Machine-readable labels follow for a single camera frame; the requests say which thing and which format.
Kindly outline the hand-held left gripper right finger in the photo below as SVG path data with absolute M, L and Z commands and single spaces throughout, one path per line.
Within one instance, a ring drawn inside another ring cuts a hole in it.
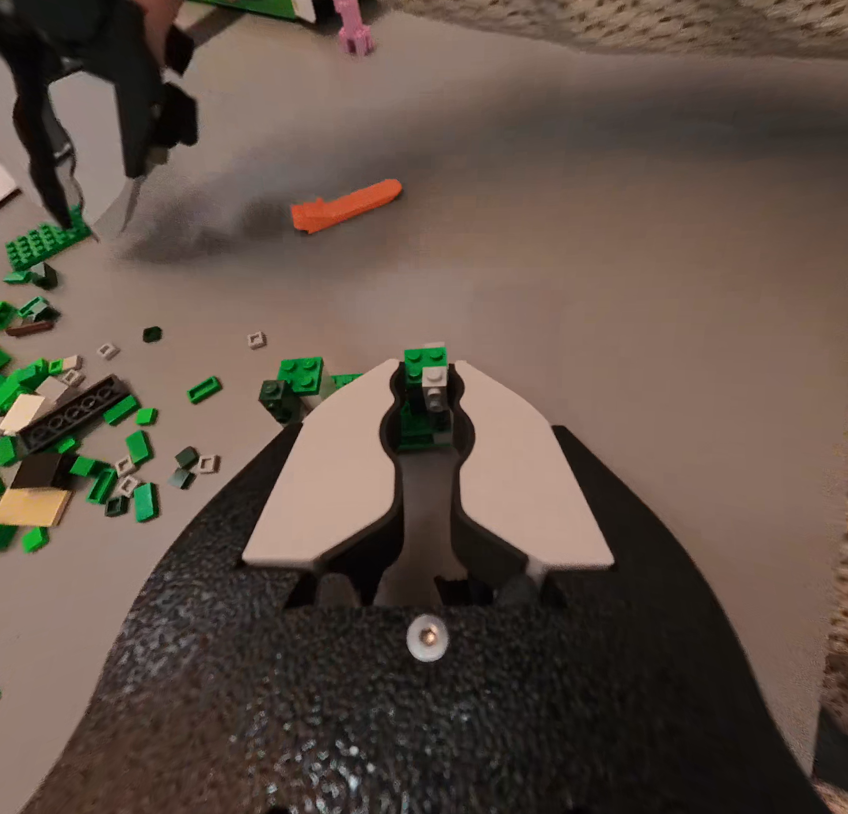
M 466 360 L 450 367 L 450 545 L 465 577 L 452 605 L 489 606 L 508 587 L 534 602 L 562 572 L 607 572 L 615 557 L 554 427 Z

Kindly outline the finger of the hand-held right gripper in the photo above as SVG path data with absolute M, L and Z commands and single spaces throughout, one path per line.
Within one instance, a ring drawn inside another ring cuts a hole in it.
M 136 213 L 136 208 L 138 206 L 141 192 L 147 181 L 148 177 L 163 163 L 162 159 L 148 159 L 145 163 L 145 167 L 143 173 L 132 179 L 130 184 L 129 195 L 125 202 L 124 215 L 122 219 L 121 226 L 118 230 L 118 234 L 123 234 L 127 227 L 130 225 L 133 220 L 133 216 Z
M 76 227 L 68 195 L 58 173 L 58 142 L 69 137 L 58 123 L 49 95 L 48 81 L 31 64 L 9 60 L 15 87 L 11 120 L 18 142 L 26 155 L 26 171 L 43 207 L 63 231 Z

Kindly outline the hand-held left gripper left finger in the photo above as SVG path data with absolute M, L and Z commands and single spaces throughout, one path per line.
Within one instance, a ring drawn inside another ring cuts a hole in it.
M 337 390 L 298 427 L 242 551 L 245 565 L 344 575 L 371 605 L 405 542 L 398 462 L 402 364 L 388 359 Z

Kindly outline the green studded lego plate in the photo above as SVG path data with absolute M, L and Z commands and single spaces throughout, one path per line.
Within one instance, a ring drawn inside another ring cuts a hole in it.
M 91 230 L 82 217 L 80 205 L 72 207 L 69 214 L 69 229 L 45 222 L 8 242 L 6 253 L 11 269 L 27 270 L 87 239 Z

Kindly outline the green and grey lego assembly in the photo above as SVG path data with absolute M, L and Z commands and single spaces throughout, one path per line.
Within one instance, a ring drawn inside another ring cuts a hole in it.
M 405 401 L 400 414 L 400 452 L 452 444 L 451 376 L 446 344 L 429 342 L 404 353 Z

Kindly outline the green lego brick cluster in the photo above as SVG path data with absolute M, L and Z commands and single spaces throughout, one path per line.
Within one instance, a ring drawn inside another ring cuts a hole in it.
M 299 424 L 312 410 L 361 373 L 332 375 L 322 357 L 282 360 L 275 379 L 262 381 L 260 405 L 281 427 Z

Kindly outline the long black lego plate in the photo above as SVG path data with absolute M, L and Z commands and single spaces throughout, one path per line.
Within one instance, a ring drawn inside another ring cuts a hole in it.
M 91 424 L 130 395 L 131 390 L 125 382 L 108 375 L 24 427 L 17 436 L 19 447 L 25 455 L 44 451 Z

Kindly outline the pink lego pig figure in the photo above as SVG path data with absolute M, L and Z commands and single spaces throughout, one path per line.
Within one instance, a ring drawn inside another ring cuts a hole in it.
M 342 50 L 352 56 L 365 57 L 375 48 L 370 27 L 364 22 L 359 0 L 333 0 L 342 27 L 337 38 Z

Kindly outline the tan lego tile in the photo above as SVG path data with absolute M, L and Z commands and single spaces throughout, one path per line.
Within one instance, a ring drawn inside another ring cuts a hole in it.
M 1 497 L 2 526 L 58 526 L 73 492 L 58 488 L 12 488 Z

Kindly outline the orange brick separator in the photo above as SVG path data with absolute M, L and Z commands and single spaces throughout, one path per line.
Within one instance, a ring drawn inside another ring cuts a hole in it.
M 312 235 L 384 207 L 403 192 L 397 179 L 387 179 L 326 201 L 323 198 L 291 205 L 295 230 Z

